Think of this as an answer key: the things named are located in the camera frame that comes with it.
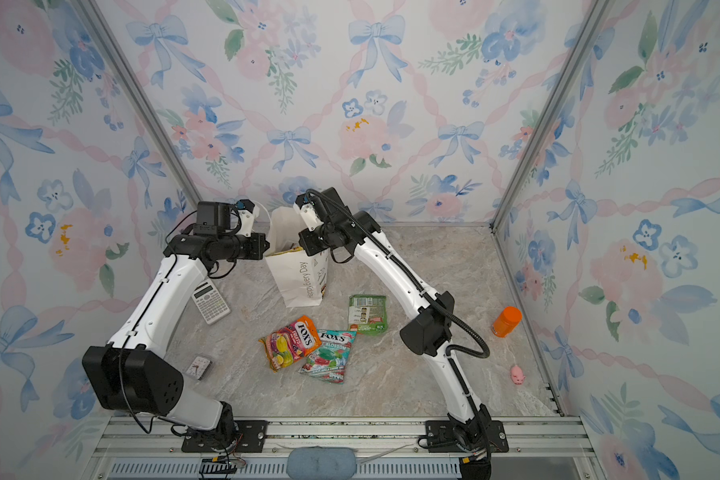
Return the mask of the white paper gift bag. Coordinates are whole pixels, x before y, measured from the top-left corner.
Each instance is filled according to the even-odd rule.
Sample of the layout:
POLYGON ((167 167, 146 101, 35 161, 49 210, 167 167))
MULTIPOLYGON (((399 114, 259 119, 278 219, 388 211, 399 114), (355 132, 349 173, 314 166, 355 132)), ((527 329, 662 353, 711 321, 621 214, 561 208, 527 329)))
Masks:
POLYGON ((328 280, 328 252, 309 256, 298 244, 306 229, 291 207, 278 207, 271 213, 264 259, 288 308, 321 304, 328 280))

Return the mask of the green back-side snack bag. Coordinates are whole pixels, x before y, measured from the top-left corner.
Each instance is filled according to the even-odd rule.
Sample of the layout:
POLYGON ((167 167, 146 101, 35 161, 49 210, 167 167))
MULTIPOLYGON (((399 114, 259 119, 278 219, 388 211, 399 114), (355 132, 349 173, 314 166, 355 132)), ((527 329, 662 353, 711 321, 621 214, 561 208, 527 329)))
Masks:
POLYGON ((387 297, 357 294, 349 298, 349 329, 364 335, 380 335, 387 331, 387 297))

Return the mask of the orange Fox's candy bag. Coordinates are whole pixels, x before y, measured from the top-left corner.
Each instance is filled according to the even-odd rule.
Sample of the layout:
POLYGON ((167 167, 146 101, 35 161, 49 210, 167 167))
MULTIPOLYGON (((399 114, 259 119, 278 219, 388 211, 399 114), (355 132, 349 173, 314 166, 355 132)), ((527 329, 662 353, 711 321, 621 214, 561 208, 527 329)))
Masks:
POLYGON ((293 365, 322 345, 318 329, 307 316, 261 337, 259 342, 263 345, 269 368, 274 372, 293 365))

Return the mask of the teal red Fox's candy bag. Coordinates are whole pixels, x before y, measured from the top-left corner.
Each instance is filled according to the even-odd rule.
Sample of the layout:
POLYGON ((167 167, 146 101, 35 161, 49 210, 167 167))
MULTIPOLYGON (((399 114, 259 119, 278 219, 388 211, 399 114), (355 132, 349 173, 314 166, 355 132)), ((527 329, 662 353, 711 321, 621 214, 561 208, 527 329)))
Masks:
POLYGON ((321 345, 306 358, 299 373, 333 384, 343 383, 356 336, 354 330, 319 330, 321 345))

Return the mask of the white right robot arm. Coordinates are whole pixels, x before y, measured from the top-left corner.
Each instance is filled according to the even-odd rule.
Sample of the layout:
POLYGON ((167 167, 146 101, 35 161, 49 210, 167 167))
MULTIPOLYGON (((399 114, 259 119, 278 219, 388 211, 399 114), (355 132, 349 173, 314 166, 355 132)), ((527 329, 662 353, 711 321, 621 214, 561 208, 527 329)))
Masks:
POLYGON ((294 210, 306 225, 299 233, 299 245, 307 255, 346 250, 402 306, 408 323, 399 331, 401 340, 429 366, 446 401, 457 445, 475 454, 498 451, 489 428, 492 417, 458 358, 462 353, 487 359, 490 349, 480 334, 455 315, 453 296, 426 283, 398 254, 376 220, 365 211, 351 212, 335 189, 306 190, 295 200, 294 210))

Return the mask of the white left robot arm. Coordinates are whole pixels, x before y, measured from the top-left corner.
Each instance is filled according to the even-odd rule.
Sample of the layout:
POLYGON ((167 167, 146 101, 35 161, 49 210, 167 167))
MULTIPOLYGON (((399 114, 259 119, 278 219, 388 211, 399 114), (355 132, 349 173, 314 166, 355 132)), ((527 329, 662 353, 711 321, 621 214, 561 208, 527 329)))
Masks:
POLYGON ((82 366, 100 405, 131 415, 150 414, 184 427, 204 446, 228 450, 240 436, 231 406, 194 391, 164 356, 197 288, 221 261, 260 260, 262 233, 174 236, 158 273, 124 325, 103 346, 91 346, 82 366))

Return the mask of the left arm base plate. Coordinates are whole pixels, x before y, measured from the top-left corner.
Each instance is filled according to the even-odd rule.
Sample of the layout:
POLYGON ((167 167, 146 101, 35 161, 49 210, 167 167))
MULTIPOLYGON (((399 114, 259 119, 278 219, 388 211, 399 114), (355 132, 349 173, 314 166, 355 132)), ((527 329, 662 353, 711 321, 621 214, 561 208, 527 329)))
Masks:
POLYGON ((236 420, 214 431, 190 430, 184 435, 182 453, 261 453, 267 437, 266 420, 236 420))

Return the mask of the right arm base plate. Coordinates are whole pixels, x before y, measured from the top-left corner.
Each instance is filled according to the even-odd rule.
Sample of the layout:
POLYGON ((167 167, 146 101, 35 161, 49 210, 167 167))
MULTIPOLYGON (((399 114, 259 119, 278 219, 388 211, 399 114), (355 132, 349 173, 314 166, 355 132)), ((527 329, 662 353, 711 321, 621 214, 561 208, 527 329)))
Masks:
POLYGON ((489 420, 482 426, 473 419, 468 424, 452 420, 428 420, 420 446, 430 453, 476 455, 488 447, 491 454, 507 453, 510 449, 502 422, 489 420))

